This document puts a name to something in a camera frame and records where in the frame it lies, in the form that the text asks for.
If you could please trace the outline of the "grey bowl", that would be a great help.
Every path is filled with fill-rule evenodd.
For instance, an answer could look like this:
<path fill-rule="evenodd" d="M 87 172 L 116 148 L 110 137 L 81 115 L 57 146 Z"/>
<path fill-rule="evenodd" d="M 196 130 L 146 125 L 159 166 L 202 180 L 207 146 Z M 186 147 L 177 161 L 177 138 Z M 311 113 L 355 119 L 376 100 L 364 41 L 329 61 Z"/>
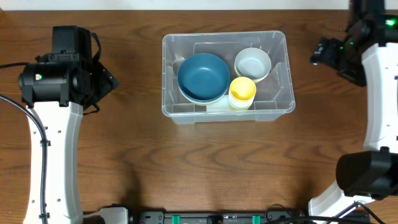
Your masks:
<path fill-rule="evenodd" d="M 237 76 L 250 78 L 255 83 L 263 80 L 271 71 L 271 58 L 258 48 L 240 51 L 234 61 Z"/>

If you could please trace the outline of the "white bowl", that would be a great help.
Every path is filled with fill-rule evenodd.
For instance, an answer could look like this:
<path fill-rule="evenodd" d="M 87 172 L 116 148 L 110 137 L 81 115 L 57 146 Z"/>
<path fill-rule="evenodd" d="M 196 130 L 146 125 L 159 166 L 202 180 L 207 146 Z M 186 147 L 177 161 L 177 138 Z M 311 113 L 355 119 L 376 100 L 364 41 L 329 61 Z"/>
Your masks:
<path fill-rule="evenodd" d="M 259 83 L 259 82 L 261 82 L 262 80 L 264 80 L 267 76 L 268 76 L 268 75 L 264 75 L 264 76 L 259 77 L 259 78 L 246 76 L 246 78 L 249 78 L 249 79 L 252 80 L 254 83 Z"/>

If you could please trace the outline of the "beige bowl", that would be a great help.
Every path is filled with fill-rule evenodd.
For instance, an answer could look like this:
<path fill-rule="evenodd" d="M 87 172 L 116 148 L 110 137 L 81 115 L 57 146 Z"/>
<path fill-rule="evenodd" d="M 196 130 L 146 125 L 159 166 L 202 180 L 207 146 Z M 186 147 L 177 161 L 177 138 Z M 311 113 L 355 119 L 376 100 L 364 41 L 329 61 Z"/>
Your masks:
<path fill-rule="evenodd" d="M 228 91 L 228 88 L 227 88 L 227 89 L 225 89 L 225 91 L 224 91 L 220 96 L 217 96 L 216 98 L 214 98 L 214 99 L 212 99 L 212 100 L 205 100 L 205 101 L 203 101 L 203 100 L 195 100 L 195 99 L 189 97 L 187 94 L 185 94 L 181 88 L 178 88 L 178 89 L 179 89 L 180 93 L 181 93 L 189 102 L 191 102 L 191 103 L 193 103 L 193 104 L 195 104 L 195 105 L 199 105 L 199 106 L 206 106 L 206 105 L 210 105 L 210 104 L 216 103 L 217 101 L 220 101 L 220 99 L 221 99 L 221 98 L 226 94 L 226 92 Z"/>

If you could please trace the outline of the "dark blue plate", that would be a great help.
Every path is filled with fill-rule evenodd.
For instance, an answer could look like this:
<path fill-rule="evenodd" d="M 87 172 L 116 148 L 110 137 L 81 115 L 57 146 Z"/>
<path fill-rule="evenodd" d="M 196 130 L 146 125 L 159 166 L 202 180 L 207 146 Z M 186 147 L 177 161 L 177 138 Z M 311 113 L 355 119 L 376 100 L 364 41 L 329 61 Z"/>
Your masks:
<path fill-rule="evenodd" d="M 228 85 L 192 84 L 178 85 L 181 94 L 190 102 L 198 105 L 208 105 L 220 100 L 227 92 Z"/>
<path fill-rule="evenodd" d="M 200 53 L 187 58 L 177 73 L 178 85 L 220 84 L 228 85 L 231 75 L 227 64 L 218 56 Z"/>

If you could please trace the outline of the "yellow cup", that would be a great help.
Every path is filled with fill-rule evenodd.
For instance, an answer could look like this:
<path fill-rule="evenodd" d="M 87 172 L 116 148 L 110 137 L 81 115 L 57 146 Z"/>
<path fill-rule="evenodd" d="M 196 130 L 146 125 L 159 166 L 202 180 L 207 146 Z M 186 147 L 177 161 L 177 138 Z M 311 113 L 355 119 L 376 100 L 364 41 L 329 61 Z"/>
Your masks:
<path fill-rule="evenodd" d="M 246 111 L 250 108 L 250 106 L 246 107 L 235 107 L 234 105 L 229 106 L 232 111 Z"/>
<path fill-rule="evenodd" d="M 247 77 L 235 78 L 229 86 L 230 95 L 239 101 L 252 100 L 256 90 L 256 84 Z"/>

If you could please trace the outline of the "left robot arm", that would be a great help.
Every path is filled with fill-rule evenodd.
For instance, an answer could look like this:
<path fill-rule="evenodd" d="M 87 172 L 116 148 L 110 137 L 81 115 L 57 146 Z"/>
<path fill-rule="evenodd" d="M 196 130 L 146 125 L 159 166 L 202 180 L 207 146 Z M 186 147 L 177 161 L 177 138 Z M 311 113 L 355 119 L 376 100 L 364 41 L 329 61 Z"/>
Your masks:
<path fill-rule="evenodd" d="M 24 223 L 83 223 L 77 182 L 77 148 L 86 109 L 96 106 L 119 82 L 91 51 L 94 32 L 55 26 L 52 52 L 19 75 L 29 121 L 31 168 Z"/>

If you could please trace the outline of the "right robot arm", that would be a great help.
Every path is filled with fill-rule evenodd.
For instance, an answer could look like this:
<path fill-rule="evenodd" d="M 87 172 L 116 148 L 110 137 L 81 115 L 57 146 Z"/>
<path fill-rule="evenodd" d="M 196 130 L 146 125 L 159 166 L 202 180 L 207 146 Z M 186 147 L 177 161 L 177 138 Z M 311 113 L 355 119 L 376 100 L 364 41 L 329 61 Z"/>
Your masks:
<path fill-rule="evenodd" d="M 383 0 L 351 0 L 344 40 L 321 38 L 310 58 L 367 88 L 363 151 L 338 160 L 336 180 L 308 203 L 317 223 L 338 223 L 357 206 L 397 195 L 397 16 Z"/>

